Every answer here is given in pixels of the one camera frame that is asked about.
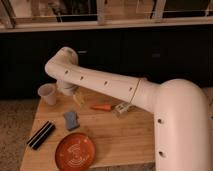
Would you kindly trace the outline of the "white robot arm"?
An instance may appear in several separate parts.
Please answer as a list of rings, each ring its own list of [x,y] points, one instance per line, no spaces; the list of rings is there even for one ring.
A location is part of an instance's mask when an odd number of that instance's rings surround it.
[[[68,94],[78,85],[128,102],[154,115],[156,171],[213,171],[213,140],[208,100],[185,79],[161,84],[80,67],[77,53],[61,48],[45,72]]]

